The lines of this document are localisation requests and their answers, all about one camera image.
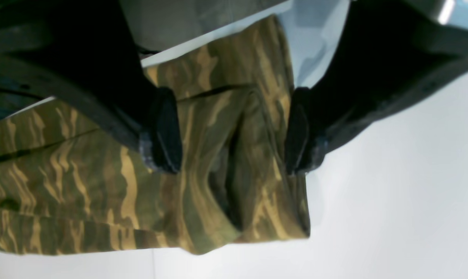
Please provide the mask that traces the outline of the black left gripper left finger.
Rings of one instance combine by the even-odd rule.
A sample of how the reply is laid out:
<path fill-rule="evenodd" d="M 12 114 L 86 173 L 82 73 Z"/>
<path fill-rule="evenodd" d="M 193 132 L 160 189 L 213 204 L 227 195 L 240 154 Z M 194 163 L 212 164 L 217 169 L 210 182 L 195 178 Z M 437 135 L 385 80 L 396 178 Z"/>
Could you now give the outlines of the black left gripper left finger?
<path fill-rule="evenodd" d="M 0 0 L 0 92 L 57 97 L 147 167 L 181 169 L 177 101 L 146 78 L 117 0 Z"/>

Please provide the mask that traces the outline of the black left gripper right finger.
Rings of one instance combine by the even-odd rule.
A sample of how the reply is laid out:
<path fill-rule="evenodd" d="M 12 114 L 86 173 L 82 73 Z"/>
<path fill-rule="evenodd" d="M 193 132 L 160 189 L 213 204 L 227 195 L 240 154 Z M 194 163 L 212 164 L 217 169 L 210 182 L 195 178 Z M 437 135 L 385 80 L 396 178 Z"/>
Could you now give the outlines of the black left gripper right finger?
<path fill-rule="evenodd" d="M 355 0 L 335 54 L 312 87 L 296 87 L 285 168 L 317 169 L 368 126 L 468 73 L 468 0 Z"/>

